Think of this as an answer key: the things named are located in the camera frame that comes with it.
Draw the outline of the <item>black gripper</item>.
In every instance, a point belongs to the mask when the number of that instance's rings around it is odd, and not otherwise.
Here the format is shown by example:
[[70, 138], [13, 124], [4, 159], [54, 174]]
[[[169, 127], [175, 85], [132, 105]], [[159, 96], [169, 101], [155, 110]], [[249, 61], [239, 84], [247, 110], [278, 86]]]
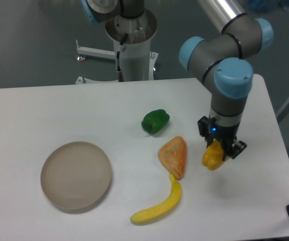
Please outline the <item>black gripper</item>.
[[223, 142], [223, 161], [235, 159], [247, 148], [245, 142], [237, 140], [239, 125], [240, 123], [229, 127], [220, 126], [216, 124], [214, 117], [209, 118], [206, 116], [198, 120], [199, 133], [205, 139], [206, 147], [209, 147], [214, 140]]

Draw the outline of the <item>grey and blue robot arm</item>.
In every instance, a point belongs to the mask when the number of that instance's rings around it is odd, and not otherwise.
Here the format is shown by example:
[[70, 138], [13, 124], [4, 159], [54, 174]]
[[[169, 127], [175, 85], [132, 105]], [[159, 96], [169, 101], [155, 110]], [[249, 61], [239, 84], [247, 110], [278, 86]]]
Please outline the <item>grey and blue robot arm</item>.
[[[144, 2], [82, 1], [81, 5], [91, 22], [105, 23], [114, 43], [118, 80], [148, 80], [157, 19]], [[246, 148], [236, 137], [252, 88], [253, 68], [246, 58], [272, 44], [273, 29], [267, 20], [251, 18], [237, 1], [199, 1], [199, 5], [221, 34], [210, 41], [189, 38], [178, 57], [212, 95], [210, 114], [198, 121], [199, 131], [208, 146], [220, 143], [226, 161]]]

